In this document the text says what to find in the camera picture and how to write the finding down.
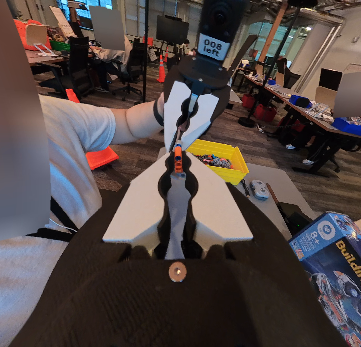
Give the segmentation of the blue robot kit box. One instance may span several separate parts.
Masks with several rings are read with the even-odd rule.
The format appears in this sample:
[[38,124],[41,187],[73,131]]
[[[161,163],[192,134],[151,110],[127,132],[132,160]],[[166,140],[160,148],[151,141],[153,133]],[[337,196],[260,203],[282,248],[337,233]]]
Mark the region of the blue robot kit box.
[[348,346],[361,345],[361,231],[327,211],[288,241],[319,303]]

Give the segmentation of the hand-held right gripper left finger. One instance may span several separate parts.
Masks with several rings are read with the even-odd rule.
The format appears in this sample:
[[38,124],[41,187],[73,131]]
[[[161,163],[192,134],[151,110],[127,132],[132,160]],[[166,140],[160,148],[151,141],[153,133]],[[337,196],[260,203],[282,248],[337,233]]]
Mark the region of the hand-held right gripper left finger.
[[172,186],[173,153],[166,153],[133,179],[102,240],[143,246],[157,259],[165,259],[171,220],[167,201]]

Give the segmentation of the black pole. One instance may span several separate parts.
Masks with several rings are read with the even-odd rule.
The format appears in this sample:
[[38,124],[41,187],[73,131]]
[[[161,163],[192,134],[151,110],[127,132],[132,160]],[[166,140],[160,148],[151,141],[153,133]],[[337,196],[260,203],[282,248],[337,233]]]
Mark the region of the black pole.
[[143,92],[142,92],[143,103],[146,102],[146,90],[147,90],[148,17],[149,17],[149,0],[145,0],[144,54],[143,54]]

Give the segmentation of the black wrist band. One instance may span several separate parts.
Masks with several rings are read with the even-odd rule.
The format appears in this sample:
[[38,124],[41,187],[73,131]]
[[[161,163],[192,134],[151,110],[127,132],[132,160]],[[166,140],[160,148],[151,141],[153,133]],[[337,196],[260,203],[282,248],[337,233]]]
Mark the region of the black wrist band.
[[156,121],[159,123],[159,125],[164,127],[164,117],[158,111],[158,99],[154,101],[153,114],[154,114],[154,117],[155,117]]

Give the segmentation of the wooden edged long desk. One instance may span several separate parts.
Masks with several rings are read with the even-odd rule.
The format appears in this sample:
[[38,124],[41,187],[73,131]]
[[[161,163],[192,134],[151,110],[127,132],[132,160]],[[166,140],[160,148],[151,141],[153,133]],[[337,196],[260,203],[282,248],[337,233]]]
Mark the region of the wooden edged long desk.
[[273,86],[269,86],[269,85],[265,86],[265,90],[267,90],[268,92],[277,96],[279,99],[282,100],[282,102],[286,103],[289,107],[291,107],[296,112],[296,114],[298,114],[298,116],[297,116],[298,119],[301,119],[301,117],[304,117],[304,118],[308,119],[310,122],[318,125],[318,127],[322,128],[323,130],[325,130],[327,132],[331,132],[333,134],[341,135],[343,137],[356,138],[356,139],[361,138],[361,136],[359,136],[359,135],[342,132],[339,129],[335,128],[334,126],[330,125],[329,123],[327,123],[321,119],[313,117],[304,108],[298,107],[298,106],[290,103],[289,102],[290,97],[287,97],[286,94],[298,95],[297,92],[294,92],[290,89],[286,89],[284,87],[279,87],[279,86],[273,87]]

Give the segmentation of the wooden sheet stand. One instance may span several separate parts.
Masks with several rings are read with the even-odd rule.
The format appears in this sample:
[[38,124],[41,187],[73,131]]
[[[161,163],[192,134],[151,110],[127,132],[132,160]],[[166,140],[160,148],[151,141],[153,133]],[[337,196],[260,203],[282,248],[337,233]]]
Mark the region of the wooden sheet stand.
[[51,51],[46,47],[47,27],[40,24],[27,24],[25,28],[26,44],[35,47],[42,55],[50,55]]

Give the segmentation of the grey remote control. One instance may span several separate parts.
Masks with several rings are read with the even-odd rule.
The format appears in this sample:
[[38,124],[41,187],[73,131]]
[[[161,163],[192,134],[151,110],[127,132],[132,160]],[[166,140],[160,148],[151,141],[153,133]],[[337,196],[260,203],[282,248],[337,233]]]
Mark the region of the grey remote control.
[[268,200],[270,194],[266,184],[260,180],[252,180],[250,182],[250,188],[252,190],[253,196],[258,200]]

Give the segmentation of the blue parts bin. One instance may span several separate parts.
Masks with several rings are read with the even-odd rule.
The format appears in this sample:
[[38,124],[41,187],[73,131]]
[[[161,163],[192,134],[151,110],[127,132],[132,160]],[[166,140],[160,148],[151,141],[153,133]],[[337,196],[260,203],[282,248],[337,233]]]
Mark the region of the blue parts bin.
[[361,136],[360,118],[338,117],[334,119],[332,126],[342,132]]
[[301,108],[308,108],[310,105],[310,100],[308,98],[299,96],[299,95],[295,95],[295,94],[291,95],[289,102],[292,105],[295,105],[295,106],[298,106]]

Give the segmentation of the pile of brick pieces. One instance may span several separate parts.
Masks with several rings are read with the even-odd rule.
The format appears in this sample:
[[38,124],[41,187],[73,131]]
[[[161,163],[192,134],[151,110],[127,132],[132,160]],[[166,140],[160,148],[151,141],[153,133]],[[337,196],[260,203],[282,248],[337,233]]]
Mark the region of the pile of brick pieces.
[[233,169],[233,164],[229,159],[220,158],[215,156],[214,154],[203,154],[203,155],[195,155],[194,156],[201,161],[206,166],[210,167],[218,167],[224,169]]

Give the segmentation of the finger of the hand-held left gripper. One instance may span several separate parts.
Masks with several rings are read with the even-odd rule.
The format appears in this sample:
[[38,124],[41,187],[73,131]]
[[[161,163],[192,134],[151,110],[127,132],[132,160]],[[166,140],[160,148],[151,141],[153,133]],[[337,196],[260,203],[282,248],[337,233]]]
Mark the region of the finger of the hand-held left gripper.
[[178,128],[188,116],[188,102],[191,90],[185,83],[175,81],[168,100],[164,104],[164,142],[168,152],[173,150],[178,136]]
[[198,97],[196,113],[190,117],[188,128],[181,136],[182,150],[188,149],[210,126],[211,117],[217,106],[219,98],[212,94],[205,94]]

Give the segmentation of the black television screen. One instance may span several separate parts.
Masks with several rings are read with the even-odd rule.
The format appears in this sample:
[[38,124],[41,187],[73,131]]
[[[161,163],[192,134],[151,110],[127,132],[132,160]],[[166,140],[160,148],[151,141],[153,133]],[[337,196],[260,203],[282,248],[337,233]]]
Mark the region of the black television screen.
[[189,23],[157,16],[156,39],[168,43],[182,44],[188,36]]

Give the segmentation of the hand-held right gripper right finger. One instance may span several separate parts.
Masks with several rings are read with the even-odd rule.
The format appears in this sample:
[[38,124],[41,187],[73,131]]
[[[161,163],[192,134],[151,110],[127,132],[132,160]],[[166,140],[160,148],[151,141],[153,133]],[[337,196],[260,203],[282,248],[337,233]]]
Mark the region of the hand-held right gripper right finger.
[[253,233],[237,201],[243,194],[231,183],[183,151],[185,189],[190,198],[183,228],[183,255],[201,259],[213,245],[251,241]]

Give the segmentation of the person's left forearm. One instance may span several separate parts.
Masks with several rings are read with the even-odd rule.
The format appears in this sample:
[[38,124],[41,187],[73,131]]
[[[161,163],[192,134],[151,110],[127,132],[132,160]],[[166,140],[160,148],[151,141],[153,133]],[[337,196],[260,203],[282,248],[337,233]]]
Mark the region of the person's left forearm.
[[148,138],[164,128],[153,114],[154,101],[134,105],[129,109],[111,109],[115,118],[115,132],[111,145],[134,142]]

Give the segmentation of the black box with green light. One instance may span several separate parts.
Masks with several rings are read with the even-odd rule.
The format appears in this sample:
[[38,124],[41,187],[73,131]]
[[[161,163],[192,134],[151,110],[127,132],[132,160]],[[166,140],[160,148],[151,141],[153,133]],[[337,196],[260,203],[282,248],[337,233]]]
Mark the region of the black box with green light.
[[291,233],[291,236],[295,236],[297,233],[306,228],[310,223],[313,222],[313,219],[309,218],[302,212],[297,211],[292,214],[286,214],[283,212],[284,221],[286,226]]

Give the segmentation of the green parts bin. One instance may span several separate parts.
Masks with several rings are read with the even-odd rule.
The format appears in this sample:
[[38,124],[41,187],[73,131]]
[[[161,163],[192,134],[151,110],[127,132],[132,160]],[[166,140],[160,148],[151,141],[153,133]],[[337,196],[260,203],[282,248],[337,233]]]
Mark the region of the green parts bin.
[[70,52],[70,44],[69,43],[58,42],[58,41],[53,41],[53,40],[50,40],[49,42],[50,42],[52,49],[55,51]]

